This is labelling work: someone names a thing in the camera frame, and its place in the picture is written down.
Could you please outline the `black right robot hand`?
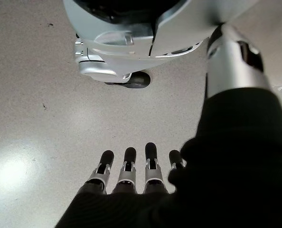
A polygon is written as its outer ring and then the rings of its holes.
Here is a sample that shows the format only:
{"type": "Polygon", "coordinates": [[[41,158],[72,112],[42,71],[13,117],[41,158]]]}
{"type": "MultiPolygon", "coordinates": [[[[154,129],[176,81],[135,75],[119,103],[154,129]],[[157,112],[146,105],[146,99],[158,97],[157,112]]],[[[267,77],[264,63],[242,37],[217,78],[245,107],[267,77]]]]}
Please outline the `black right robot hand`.
{"type": "Polygon", "coordinates": [[[89,180],[59,228],[282,228],[282,107],[259,51],[219,25],[207,46],[208,71],[194,138],[180,152],[166,193],[159,180],[137,195],[129,184],[103,195],[89,180]]]}

